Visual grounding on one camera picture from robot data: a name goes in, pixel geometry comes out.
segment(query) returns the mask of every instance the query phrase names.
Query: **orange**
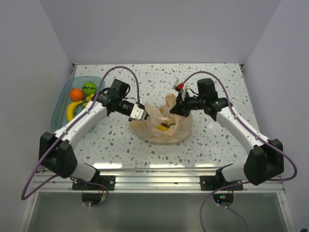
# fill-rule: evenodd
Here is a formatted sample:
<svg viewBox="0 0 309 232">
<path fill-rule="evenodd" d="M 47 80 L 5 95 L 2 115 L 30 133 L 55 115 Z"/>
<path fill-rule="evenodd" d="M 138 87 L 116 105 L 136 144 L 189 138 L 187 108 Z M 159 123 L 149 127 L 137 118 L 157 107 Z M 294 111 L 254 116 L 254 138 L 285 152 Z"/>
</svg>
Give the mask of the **orange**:
<svg viewBox="0 0 309 232">
<path fill-rule="evenodd" d="M 74 102 L 79 102 L 84 98 L 84 94 L 81 89 L 79 88 L 74 88 L 70 92 L 70 98 Z"/>
</svg>

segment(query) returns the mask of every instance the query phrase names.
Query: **plastic bag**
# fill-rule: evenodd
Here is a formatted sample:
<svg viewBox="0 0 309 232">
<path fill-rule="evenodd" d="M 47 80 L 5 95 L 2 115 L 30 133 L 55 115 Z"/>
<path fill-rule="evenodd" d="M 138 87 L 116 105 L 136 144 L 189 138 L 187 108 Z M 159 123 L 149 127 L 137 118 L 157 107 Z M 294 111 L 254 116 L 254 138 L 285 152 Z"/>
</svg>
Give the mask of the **plastic bag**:
<svg viewBox="0 0 309 232">
<path fill-rule="evenodd" d="M 149 142 L 160 144 L 176 143 L 189 138 L 193 131 L 192 114 L 183 117 L 169 113 L 176 104 L 176 96 L 172 93 L 166 95 L 165 102 L 165 105 L 159 107 L 145 104 L 149 116 L 144 121 L 130 122 L 132 131 Z"/>
</svg>

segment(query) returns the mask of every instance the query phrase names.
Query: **yellow banana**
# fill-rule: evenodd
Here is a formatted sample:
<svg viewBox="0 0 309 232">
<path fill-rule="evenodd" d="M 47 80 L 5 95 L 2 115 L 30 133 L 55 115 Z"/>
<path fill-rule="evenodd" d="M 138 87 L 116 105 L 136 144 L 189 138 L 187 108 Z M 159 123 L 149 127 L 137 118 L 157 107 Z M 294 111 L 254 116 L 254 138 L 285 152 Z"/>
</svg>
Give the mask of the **yellow banana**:
<svg viewBox="0 0 309 232">
<path fill-rule="evenodd" d="M 70 122 L 74 118 L 74 110 L 75 108 L 81 104 L 83 101 L 74 101 L 67 108 L 67 119 Z"/>
</svg>

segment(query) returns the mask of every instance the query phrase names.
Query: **gray wall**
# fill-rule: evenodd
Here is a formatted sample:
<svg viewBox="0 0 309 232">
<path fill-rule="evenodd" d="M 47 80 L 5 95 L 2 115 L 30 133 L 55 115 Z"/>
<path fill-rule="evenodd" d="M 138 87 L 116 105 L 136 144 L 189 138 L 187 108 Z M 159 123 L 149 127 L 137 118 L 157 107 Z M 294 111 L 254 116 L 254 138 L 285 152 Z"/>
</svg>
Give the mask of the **gray wall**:
<svg viewBox="0 0 309 232">
<path fill-rule="evenodd" d="M 0 231 L 16 232 L 22 187 L 71 65 L 37 0 L 1 0 L 0 31 Z"/>
<path fill-rule="evenodd" d="M 295 222 L 309 229 L 308 11 L 308 0 L 282 0 L 244 74 L 261 131 L 282 140 L 299 168 L 284 185 Z M 291 173 L 287 164 L 285 176 Z"/>
<path fill-rule="evenodd" d="M 40 0 L 75 63 L 244 63 L 280 0 Z"/>
</svg>

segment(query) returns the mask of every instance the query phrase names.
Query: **speckled tabletop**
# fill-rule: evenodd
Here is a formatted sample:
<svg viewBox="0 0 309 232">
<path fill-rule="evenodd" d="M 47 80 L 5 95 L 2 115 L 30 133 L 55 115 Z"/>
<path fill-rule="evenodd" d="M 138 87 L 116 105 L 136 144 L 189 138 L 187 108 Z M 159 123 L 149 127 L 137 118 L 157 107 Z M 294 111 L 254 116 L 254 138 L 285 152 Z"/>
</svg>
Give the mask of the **speckled tabletop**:
<svg viewBox="0 0 309 232">
<path fill-rule="evenodd" d="M 114 65 L 77 65 L 75 76 L 99 76 Z M 255 128 L 257 122 L 248 97 L 245 82 L 238 64 L 129 64 L 140 83 L 143 103 L 165 103 L 166 93 L 172 90 L 176 78 L 184 80 L 193 72 L 204 70 L 217 75 L 225 85 L 237 111 Z M 188 81 L 188 87 L 197 90 L 196 81 L 208 78 L 198 74 Z M 112 71 L 106 78 L 109 87 L 114 78 L 131 85 L 129 97 L 136 97 L 133 77 L 127 70 Z M 219 97 L 221 87 L 216 83 Z M 99 122 L 75 148 L 76 157 L 96 168 L 173 168 L 220 167 L 244 162 L 247 158 L 239 142 L 218 123 L 202 111 L 194 111 L 193 135 L 184 142 L 160 145 L 146 142 L 128 126 L 128 118 L 112 113 Z"/>
</svg>

